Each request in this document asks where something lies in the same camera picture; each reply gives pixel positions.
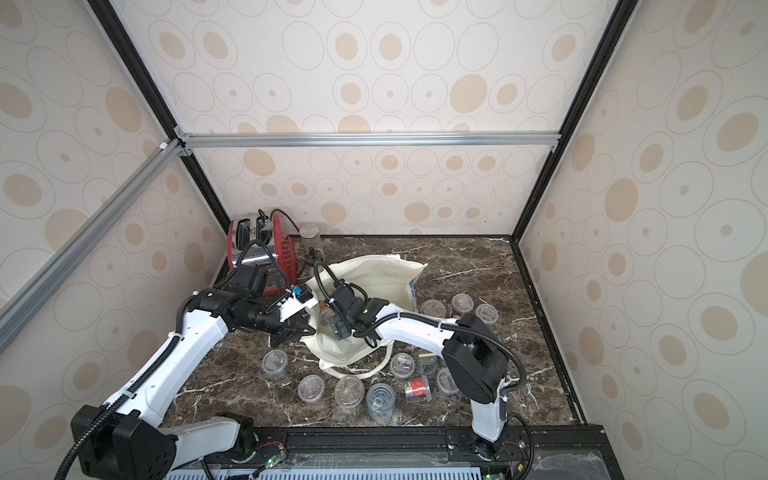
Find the wide clear seed jar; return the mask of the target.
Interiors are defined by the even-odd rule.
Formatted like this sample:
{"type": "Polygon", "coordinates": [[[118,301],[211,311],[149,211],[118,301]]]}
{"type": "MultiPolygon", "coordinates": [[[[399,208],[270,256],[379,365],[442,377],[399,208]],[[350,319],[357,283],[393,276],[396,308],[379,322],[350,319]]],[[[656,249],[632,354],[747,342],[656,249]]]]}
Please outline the wide clear seed jar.
{"type": "Polygon", "coordinates": [[[341,378],[334,387],[334,400],[343,414],[352,414],[363,403],[366,395],[364,383],[356,377],[341,378]]]}

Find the cream canvas tote bag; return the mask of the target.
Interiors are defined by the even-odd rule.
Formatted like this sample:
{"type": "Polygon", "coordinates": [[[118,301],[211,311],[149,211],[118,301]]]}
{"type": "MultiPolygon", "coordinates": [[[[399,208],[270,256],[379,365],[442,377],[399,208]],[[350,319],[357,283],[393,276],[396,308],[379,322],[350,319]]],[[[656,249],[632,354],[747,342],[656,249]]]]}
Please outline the cream canvas tote bag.
{"type": "Polygon", "coordinates": [[[389,363],[392,340],[355,334],[376,320],[375,310],[396,306],[413,311],[415,284],[425,264],[398,255],[365,255],[328,265],[317,260],[306,286],[318,305],[309,309],[312,336],[301,339],[319,368],[337,379],[370,378],[389,363]]]}

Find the clear seed jar eleventh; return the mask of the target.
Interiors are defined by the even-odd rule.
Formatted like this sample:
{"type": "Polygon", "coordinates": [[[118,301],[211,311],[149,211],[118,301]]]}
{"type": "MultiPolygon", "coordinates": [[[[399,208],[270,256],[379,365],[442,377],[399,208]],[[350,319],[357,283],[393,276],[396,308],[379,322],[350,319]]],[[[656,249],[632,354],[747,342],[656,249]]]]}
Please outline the clear seed jar eleventh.
{"type": "Polygon", "coordinates": [[[455,294],[451,299],[451,308],[455,315],[463,316],[464,314],[471,313],[474,309],[475,302],[473,298],[466,293],[455,294]]]}

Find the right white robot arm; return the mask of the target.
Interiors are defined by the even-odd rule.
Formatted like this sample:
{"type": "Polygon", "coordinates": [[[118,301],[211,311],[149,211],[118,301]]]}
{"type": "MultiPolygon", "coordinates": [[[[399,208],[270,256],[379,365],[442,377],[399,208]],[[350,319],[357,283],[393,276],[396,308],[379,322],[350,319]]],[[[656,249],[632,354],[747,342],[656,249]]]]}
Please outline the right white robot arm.
{"type": "Polygon", "coordinates": [[[357,300],[332,311],[355,338],[396,341],[439,356],[459,391],[470,400],[472,431],[482,452],[495,450],[507,423],[509,394],[524,388],[527,369],[519,356],[477,316],[444,319],[407,311],[386,300],[357,300]]]}

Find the dark lid seed jar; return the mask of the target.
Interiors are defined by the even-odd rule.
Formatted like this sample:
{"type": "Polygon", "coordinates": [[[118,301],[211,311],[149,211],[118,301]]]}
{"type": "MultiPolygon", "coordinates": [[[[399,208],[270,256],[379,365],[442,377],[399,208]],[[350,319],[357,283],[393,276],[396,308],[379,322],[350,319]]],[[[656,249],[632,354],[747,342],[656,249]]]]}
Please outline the dark lid seed jar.
{"type": "Polygon", "coordinates": [[[440,359],[439,357],[431,352],[422,352],[418,353],[416,356],[417,360],[417,367],[421,374],[423,375],[434,375],[440,366],[440,359]]]}

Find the clear seed jar twelfth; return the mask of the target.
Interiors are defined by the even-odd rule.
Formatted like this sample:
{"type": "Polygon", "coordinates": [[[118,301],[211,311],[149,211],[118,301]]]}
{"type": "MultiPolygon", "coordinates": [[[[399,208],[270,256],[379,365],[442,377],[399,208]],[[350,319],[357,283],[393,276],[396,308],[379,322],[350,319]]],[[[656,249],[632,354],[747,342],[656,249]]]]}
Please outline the clear seed jar twelfth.
{"type": "Polygon", "coordinates": [[[475,315],[486,325],[494,325],[499,320],[498,310],[491,304],[480,304],[475,309],[475,315]]]}

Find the red label jar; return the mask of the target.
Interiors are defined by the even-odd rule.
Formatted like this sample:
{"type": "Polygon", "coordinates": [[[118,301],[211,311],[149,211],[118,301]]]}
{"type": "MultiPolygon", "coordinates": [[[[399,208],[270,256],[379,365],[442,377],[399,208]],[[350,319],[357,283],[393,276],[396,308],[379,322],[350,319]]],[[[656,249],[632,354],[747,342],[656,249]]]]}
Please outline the red label jar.
{"type": "Polygon", "coordinates": [[[404,396],[407,403],[429,403],[433,395],[429,380],[425,375],[414,376],[404,383],[404,396]]]}

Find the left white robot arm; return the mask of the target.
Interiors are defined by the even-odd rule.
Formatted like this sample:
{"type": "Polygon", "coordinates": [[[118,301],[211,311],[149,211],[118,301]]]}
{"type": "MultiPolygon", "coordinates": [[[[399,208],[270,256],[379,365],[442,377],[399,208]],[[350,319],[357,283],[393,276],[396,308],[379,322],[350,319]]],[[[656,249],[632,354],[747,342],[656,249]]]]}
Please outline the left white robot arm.
{"type": "Polygon", "coordinates": [[[185,299],[167,340],[140,370],[103,405],[82,407],[73,417],[75,440],[55,476],[64,479],[73,464],[97,479],[162,479],[171,470],[210,454],[249,456],[257,436],[253,423],[237,415],[164,429],[175,395],[210,350],[236,329],[305,336],[315,296],[292,287],[275,304],[208,288],[185,299]]]}

